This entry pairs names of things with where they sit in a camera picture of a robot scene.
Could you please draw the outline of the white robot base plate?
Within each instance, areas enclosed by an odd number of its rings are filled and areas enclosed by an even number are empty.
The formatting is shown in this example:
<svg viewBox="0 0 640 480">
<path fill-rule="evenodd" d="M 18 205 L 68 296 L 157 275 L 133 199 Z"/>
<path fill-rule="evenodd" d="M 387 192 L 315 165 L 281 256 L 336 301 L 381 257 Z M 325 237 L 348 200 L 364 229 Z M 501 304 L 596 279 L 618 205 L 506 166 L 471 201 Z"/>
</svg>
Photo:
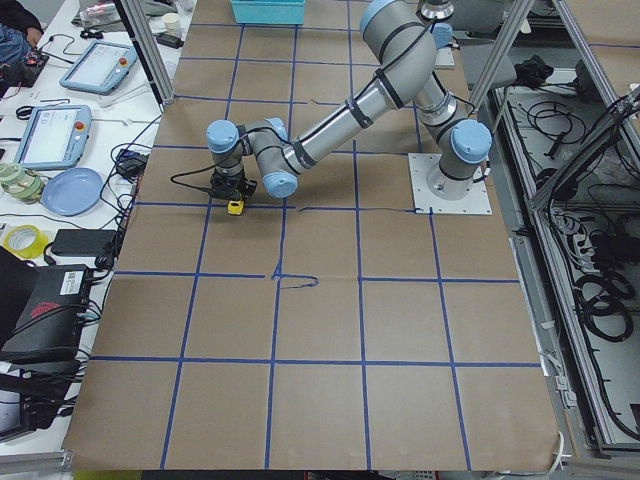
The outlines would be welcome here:
<svg viewBox="0 0 640 480">
<path fill-rule="evenodd" d="M 414 210 L 419 214 L 491 215 L 482 169 L 471 179 L 457 181 L 439 168 L 440 154 L 409 153 Z"/>
</svg>

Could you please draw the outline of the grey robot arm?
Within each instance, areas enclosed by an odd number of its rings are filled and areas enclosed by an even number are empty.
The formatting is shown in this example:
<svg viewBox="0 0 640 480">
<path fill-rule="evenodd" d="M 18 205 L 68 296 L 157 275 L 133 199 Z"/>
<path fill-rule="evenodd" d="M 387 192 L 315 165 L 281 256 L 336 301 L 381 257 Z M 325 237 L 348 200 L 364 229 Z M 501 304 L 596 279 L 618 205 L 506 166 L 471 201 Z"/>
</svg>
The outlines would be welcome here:
<svg viewBox="0 0 640 480">
<path fill-rule="evenodd" d="M 420 120 L 441 151 L 427 176 L 429 190 L 444 200 L 460 200 L 476 181 L 489 154 L 489 129 L 463 114 L 453 94 L 434 72 L 433 34 L 404 1 L 373 1 L 360 21 L 364 42 L 380 63 L 369 82 L 302 135 L 288 139 L 282 121 L 249 125 L 216 120 L 206 130 L 213 172 L 207 193 L 214 199 L 243 201 L 256 184 L 247 178 L 244 158 L 257 162 L 262 183 L 274 198 L 287 198 L 298 178 L 325 156 L 391 110 L 414 103 Z"/>
</svg>

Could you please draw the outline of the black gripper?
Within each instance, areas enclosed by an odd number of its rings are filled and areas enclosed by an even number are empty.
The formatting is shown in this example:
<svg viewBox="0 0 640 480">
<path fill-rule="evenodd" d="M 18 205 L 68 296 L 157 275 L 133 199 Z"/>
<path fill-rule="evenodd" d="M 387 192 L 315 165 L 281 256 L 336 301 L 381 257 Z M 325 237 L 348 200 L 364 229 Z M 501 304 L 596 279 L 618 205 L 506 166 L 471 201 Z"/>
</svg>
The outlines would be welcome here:
<svg viewBox="0 0 640 480">
<path fill-rule="evenodd" d="M 257 187 L 257 182 L 248 179 L 243 170 L 233 175 L 215 170 L 210 183 L 210 197 L 219 200 L 245 200 L 254 194 Z"/>
</svg>

